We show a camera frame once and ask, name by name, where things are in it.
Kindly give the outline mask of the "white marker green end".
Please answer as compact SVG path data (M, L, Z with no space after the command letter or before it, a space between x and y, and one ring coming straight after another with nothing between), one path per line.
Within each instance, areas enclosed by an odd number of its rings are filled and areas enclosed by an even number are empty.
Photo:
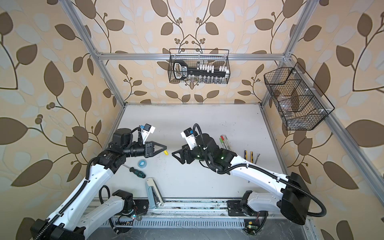
M222 137L220 137L220 142L221 142L223 148L227 150L228 148L227 148L227 146L226 146L226 144L225 144L225 142L224 142Z

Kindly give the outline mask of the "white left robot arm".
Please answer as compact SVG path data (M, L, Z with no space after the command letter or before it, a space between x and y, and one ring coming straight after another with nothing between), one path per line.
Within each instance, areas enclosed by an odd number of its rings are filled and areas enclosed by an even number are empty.
M70 196L46 220L38 219L30 228L35 240L86 240L97 228L116 214L134 216L137 208L132 193L117 190L99 207L84 214L106 182L125 164L128 157L151 158L167 147L147 141L155 127L146 124L133 130L122 128L113 134L107 148L93 158L86 176Z

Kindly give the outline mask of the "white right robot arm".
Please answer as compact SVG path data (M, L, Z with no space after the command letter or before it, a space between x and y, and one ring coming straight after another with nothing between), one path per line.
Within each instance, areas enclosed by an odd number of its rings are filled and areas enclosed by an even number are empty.
M304 225L307 217L321 218L327 214L325 205L310 192L300 175L267 170L233 151L220 148L212 137L202 132L198 124L181 132L181 136L186 145L172 153L181 164L197 160L218 175L240 177L271 194L263 198L254 191L246 191L237 207L242 214L252 216L279 211L298 225Z

